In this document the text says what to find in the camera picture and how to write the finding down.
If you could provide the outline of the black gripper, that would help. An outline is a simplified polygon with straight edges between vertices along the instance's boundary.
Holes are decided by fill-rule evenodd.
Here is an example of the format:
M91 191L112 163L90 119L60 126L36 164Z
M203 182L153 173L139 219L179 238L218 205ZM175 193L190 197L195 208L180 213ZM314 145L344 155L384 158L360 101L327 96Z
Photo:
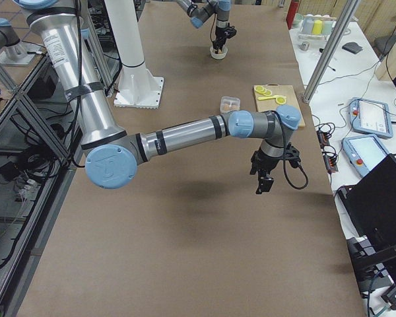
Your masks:
M216 39L213 40L214 51L218 51L219 49L223 50L226 40L232 37L232 27L226 26L224 28L221 28L217 26L215 30L215 35L216 35Z
M258 174L259 177L266 177L277 166L280 157L271 157L266 155L262 150L255 151L251 157L250 174Z

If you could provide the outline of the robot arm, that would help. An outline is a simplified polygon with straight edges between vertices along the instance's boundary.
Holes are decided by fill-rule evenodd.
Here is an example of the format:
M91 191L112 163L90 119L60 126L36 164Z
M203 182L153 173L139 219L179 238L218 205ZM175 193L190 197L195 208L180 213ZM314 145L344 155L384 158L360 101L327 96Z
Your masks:
M82 1L14 2L21 7L30 30L43 40L65 99L82 131L86 175L97 186L120 188L133 179L137 166L152 157L229 135L262 139L251 157L250 174L258 173L256 194L270 191L274 182L270 172L279 161L291 187L302 190L308 185L299 151L290 143L302 118L295 107L285 104L265 112L235 110L151 133L128 135L113 117L105 87L83 40ZM215 15L216 40L211 53L218 49L227 52L226 40L236 35L236 29L229 23L230 1L207 1L204 7L198 8L193 6L193 1L176 3L197 28ZM105 4L122 64L116 104L157 109L164 78L152 76L146 67L135 6L132 1ZM290 181L286 161L292 168L300 169L306 179L303 186L295 186Z
M236 35L236 29L230 25L231 1L207 1L199 7L195 1L176 1L176 3L186 12L191 24L195 28L200 28L213 15L216 17L216 38L212 40L213 52L220 56L226 48L226 41Z

